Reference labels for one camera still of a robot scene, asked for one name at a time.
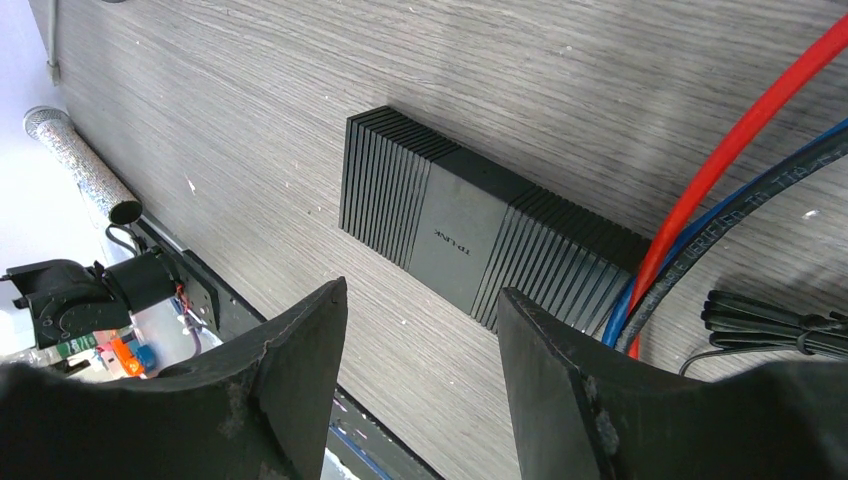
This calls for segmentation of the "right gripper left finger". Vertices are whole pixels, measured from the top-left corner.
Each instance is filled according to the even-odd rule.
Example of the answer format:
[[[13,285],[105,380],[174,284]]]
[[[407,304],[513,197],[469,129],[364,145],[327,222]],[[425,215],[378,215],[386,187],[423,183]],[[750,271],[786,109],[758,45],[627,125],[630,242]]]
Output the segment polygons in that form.
[[[317,479],[347,324],[329,281],[151,379],[1,368],[5,479]]]

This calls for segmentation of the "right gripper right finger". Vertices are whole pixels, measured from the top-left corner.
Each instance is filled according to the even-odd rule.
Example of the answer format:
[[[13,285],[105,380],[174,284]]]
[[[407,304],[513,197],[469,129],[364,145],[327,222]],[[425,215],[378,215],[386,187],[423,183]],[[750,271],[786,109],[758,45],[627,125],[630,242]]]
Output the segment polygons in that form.
[[[847,367],[717,382],[629,358],[501,290],[498,342],[525,479],[843,479]]]

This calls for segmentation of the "black power adapter with cord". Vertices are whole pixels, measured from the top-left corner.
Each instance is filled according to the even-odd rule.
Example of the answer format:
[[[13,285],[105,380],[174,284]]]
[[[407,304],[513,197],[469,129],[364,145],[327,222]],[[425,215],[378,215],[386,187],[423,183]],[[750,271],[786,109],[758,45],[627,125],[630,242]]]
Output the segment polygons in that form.
[[[847,317],[799,314],[736,293],[712,290],[700,315],[710,331],[714,348],[688,358],[679,368],[683,376],[697,361],[707,358],[778,351],[805,356],[847,359]]]

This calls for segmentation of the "black ribbed network switch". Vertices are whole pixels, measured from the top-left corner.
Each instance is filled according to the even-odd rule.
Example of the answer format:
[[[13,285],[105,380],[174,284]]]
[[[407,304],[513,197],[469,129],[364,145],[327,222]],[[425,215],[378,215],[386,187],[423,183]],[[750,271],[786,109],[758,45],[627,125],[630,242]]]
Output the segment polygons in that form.
[[[388,106],[346,122],[339,225],[489,331],[513,287],[594,332],[650,244]]]

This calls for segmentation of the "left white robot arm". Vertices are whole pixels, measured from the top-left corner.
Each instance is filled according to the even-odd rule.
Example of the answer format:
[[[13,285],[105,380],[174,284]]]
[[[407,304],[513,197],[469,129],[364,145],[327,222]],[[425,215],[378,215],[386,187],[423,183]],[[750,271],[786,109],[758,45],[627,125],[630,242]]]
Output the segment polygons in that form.
[[[133,314],[173,297],[182,284],[175,263],[159,248],[110,267],[38,262],[9,268],[1,279],[19,292],[13,305],[30,312],[39,349],[125,327]]]

